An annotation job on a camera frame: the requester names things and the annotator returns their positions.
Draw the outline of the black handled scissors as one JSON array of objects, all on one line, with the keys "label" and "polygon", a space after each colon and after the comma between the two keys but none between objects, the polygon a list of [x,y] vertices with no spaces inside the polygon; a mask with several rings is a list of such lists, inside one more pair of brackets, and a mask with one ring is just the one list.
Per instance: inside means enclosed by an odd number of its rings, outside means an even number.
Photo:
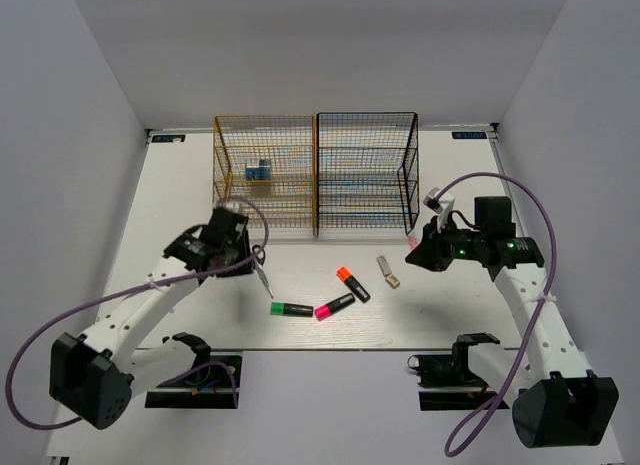
[{"label": "black handled scissors", "polygon": [[262,246],[260,245],[253,245],[252,246],[252,254],[254,255],[254,261],[255,261],[255,265],[254,265],[254,269],[256,271],[256,273],[258,274],[262,285],[264,286],[266,292],[268,293],[269,297],[271,299],[274,298],[274,294],[272,291],[272,288],[270,286],[268,277],[264,271],[264,264],[266,261],[266,253],[265,250]]}]

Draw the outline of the blue tape dispenser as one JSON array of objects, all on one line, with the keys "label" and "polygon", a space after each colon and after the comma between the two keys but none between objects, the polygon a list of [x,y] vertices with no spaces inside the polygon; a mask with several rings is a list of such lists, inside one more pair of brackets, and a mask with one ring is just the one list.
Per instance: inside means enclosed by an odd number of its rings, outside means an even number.
[{"label": "blue tape dispenser", "polygon": [[272,179],[270,159],[260,158],[245,163],[245,179],[247,181],[269,181]]}]

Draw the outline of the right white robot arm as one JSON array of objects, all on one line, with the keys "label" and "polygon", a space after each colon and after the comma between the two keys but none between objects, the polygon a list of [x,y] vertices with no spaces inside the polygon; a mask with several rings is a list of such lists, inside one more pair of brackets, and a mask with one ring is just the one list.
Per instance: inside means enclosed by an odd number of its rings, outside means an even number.
[{"label": "right white robot arm", "polygon": [[516,362],[488,332],[462,334],[448,358],[419,358],[428,388],[485,384],[512,414],[528,448],[596,446],[619,399],[610,377],[599,377],[577,348],[544,287],[548,275],[535,240],[519,236],[507,197],[477,197],[475,222],[456,225],[450,194],[426,199],[436,215],[406,257],[420,268],[443,272],[456,260],[479,263],[506,301],[522,342]]}]

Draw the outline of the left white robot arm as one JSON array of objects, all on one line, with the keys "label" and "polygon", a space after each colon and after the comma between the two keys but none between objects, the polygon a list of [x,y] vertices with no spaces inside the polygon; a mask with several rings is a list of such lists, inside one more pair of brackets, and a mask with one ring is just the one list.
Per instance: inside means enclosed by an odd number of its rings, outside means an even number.
[{"label": "left white robot arm", "polygon": [[49,393],[98,430],[113,425],[132,398],[185,379],[199,384],[211,372],[211,348],[187,332],[140,346],[161,320],[210,276],[233,275],[248,265],[249,219],[241,205],[214,208],[163,251],[140,292],[128,292],[111,313],[77,336],[53,344]]}]

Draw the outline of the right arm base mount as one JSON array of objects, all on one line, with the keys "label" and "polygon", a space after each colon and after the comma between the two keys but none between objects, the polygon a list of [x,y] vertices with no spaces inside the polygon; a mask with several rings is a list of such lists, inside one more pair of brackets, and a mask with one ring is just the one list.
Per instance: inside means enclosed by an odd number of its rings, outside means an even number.
[{"label": "right arm base mount", "polygon": [[407,368],[418,378],[423,412],[473,411],[496,395],[481,378],[456,371],[450,354],[414,354]]}]

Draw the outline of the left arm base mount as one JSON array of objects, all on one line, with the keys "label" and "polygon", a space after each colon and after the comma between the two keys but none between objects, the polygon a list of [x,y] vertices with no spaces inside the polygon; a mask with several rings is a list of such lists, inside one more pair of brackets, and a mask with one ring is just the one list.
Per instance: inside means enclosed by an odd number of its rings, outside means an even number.
[{"label": "left arm base mount", "polygon": [[144,407],[176,410],[237,409],[242,354],[212,355],[211,359],[223,363],[232,377],[219,365],[208,366],[179,381],[150,389],[145,395]]}]

